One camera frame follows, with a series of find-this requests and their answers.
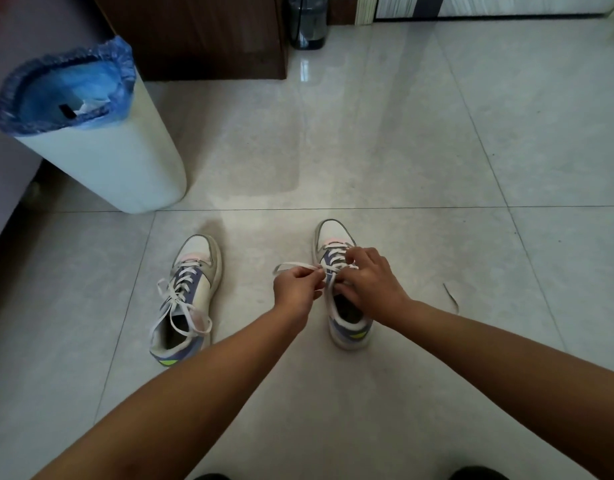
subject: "forearm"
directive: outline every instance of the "forearm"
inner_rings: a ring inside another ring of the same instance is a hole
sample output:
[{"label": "forearm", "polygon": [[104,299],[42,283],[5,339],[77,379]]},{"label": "forearm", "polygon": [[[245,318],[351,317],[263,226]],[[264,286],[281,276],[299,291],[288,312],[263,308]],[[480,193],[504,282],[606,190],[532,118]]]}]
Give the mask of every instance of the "forearm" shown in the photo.
[{"label": "forearm", "polygon": [[184,478],[295,339],[288,315],[271,310],[152,379],[36,478]]},{"label": "forearm", "polygon": [[614,372],[420,302],[391,326],[596,476],[614,478]]}]

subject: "hand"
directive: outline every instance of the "hand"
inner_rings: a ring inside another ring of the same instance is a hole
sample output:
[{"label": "hand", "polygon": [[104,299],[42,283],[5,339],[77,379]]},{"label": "hand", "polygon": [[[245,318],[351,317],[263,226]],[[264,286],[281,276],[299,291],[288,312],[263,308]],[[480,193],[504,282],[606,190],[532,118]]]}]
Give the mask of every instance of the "hand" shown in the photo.
[{"label": "hand", "polygon": [[391,327],[412,303],[387,258],[374,248],[351,248],[345,253],[347,264],[336,276],[335,291],[342,293],[368,317]]},{"label": "hand", "polygon": [[305,267],[292,267],[276,276],[274,280],[274,309],[287,313],[302,323],[307,324],[307,316],[314,300],[322,296],[325,287],[325,271],[312,271]]}]

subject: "left hand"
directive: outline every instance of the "left hand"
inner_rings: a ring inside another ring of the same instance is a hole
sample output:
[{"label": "left hand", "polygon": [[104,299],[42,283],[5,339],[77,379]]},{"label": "left hand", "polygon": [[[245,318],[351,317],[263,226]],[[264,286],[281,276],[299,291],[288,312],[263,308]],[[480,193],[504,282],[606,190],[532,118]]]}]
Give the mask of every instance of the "left hand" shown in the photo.
[{"label": "left hand", "polygon": [[312,271],[305,267],[292,267],[276,276],[274,280],[274,308],[307,324],[307,316],[315,299],[322,296],[325,287],[325,271]]}]

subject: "shoe insole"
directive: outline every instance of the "shoe insole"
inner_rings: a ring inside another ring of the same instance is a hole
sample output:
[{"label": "shoe insole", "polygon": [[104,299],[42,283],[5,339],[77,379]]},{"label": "shoe insole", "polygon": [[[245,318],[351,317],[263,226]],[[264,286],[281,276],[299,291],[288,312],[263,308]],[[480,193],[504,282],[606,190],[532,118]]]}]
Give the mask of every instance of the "shoe insole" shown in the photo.
[{"label": "shoe insole", "polygon": [[356,306],[344,297],[342,294],[334,296],[335,307],[338,310],[338,315],[344,321],[349,323],[358,323],[362,320],[362,312]]},{"label": "shoe insole", "polygon": [[[176,325],[180,330],[189,331],[189,324],[187,323],[187,319],[184,315],[174,315],[172,320],[174,325]],[[167,349],[178,347],[185,341],[185,339],[186,337],[184,335],[180,335],[169,323],[167,323],[167,326],[165,327],[165,347]]]}]

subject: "blue garbage bag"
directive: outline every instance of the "blue garbage bag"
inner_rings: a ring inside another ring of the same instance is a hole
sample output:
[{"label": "blue garbage bag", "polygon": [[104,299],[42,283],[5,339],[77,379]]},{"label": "blue garbage bag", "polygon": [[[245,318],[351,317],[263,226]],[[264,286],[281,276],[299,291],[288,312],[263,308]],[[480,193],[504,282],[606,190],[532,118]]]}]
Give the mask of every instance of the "blue garbage bag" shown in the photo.
[{"label": "blue garbage bag", "polygon": [[132,106],[135,82],[132,48],[120,37],[31,60],[3,82],[0,129],[32,136],[122,121]]}]

